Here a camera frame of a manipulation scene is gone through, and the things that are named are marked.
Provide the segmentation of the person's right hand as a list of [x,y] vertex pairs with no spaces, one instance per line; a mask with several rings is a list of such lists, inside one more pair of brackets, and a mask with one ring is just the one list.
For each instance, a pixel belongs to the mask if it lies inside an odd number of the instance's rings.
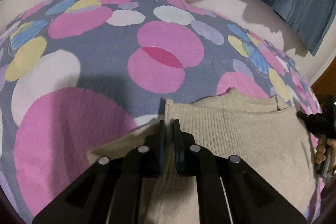
[[324,144],[324,141],[326,141],[326,144],[332,148],[330,159],[330,168],[331,168],[335,166],[335,148],[336,148],[335,139],[318,140],[318,146],[316,147],[316,153],[315,153],[315,162],[317,164],[321,164],[323,161],[326,160],[326,145]]

